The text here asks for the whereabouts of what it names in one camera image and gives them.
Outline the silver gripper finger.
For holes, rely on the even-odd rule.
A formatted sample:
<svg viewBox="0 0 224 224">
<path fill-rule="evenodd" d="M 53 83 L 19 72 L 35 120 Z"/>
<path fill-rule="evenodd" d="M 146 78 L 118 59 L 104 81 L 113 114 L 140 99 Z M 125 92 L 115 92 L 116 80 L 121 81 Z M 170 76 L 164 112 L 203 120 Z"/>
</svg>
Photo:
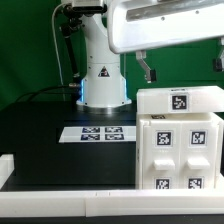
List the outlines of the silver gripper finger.
<svg viewBox="0 0 224 224">
<path fill-rule="evenodd" d="M 215 72 L 224 72 L 224 37 L 219 40 L 220 52 L 217 58 L 213 60 L 213 70 Z"/>
</svg>

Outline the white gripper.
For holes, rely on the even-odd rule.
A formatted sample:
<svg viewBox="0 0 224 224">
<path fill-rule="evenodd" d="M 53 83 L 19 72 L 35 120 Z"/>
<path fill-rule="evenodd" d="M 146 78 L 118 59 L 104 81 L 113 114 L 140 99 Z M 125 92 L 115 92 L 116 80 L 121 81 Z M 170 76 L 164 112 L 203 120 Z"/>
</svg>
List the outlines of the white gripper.
<svg viewBox="0 0 224 224">
<path fill-rule="evenodd" d="M 145 50 L 223 37 L 224 0 L 113 0 L 107 28 L 111 50 L 137 51 L 136 60 L 152 83 L 156 71 L 145 62 Z"/>
</svg>

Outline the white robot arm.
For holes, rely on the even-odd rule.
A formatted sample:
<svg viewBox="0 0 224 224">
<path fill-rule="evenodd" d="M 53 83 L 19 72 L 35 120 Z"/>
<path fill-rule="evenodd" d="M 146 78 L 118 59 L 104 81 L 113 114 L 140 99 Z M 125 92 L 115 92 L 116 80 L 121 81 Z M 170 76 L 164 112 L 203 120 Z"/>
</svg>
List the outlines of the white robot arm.
<svg viewBox="0 0 224 224">
<path fill-rule="evenodd" d="M 71 29 L 83 30 L 87 74 L 81 79 L 84 109 L 112 112 L 131 104 L 120 55 L 134 52 L 149 82 L 155 73 L 146 51 L 224 36 L 224 0 L 61 0 Z"/>
</svg>

